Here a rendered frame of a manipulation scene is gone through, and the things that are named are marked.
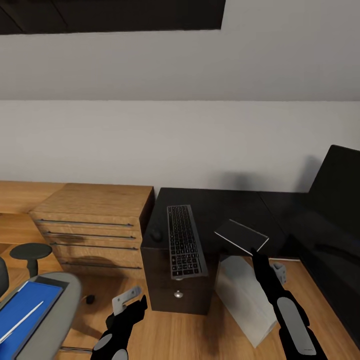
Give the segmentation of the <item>folder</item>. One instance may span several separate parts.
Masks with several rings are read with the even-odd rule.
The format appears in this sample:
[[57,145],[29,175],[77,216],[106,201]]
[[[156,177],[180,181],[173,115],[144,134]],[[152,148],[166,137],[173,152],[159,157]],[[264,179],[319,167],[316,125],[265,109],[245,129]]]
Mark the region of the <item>folder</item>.
[[14,360],[63,289],[59,286],[27,281],[0,309],[0,339],[37,305],[30,316],[0,344],[0,360]]

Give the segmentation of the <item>swivel chair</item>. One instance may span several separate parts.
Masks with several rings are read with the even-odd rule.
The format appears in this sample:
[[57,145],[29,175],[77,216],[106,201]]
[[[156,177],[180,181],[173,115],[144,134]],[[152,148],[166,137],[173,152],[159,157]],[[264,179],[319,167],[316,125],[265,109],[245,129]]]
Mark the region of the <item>swivel chair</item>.
[[[15,288],[3,301],[0,309],[27,282],[59,286],[63,289],[52,307],[31,334],[14,360],[54,360],[58,352],[92,355],[92,349],[62,347],[79,309],[86,299],[86,304],[94,302],[94,295],[82,297],[83,286],[76,274],[54,271],[38,274],[38,260],[49,256],[53,249],[44,243],[24,243],[14,247],[9,255],[13,259],[27,260],[30,279]],[[0,298],[9,288],[9,276],[5,260],[0,256]]]

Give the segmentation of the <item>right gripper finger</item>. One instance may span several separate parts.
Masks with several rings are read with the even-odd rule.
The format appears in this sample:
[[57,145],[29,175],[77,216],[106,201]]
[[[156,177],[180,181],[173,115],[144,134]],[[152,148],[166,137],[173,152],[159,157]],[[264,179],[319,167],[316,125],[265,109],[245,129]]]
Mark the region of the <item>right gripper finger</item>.
[[258,256],[258,255],[261,256],[261,254],[259,254],[259,252],[257,252],[253,247],[251,247],[251,251],[252,251],[253,256]]

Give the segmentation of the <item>keyboard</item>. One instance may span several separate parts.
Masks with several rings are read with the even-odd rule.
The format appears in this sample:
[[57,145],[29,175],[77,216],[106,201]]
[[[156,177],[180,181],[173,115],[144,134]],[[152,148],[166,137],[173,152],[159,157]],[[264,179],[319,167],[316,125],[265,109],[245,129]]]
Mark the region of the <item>keyboard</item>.
[[171,278],[177,280],[208,277],[208,268],[191,205],[169,205],[167,221]]

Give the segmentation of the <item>monitor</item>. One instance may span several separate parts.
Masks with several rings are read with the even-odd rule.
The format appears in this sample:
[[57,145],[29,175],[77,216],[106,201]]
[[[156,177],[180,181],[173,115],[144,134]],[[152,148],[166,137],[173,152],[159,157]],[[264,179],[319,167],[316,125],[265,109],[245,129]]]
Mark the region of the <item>monitor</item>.
[[[331,145],[303,204],[360,241],[360,150]],[[315,246],[360,262],[346,250]]]

